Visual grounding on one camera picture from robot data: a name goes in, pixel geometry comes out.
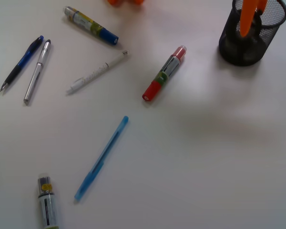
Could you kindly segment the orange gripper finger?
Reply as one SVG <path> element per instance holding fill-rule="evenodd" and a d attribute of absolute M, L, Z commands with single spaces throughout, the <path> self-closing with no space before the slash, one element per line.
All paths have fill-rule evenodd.
<path fill-rule="evenodd" d="M 240 35 L 245 37 L 250 31 L 259 0 L 243 0 L 240 16 Z"/>
<path fill-rule="evenodd" d="M 259 0 L 257 3 L 257 11 L 265 11 L 268 0 Z"/>

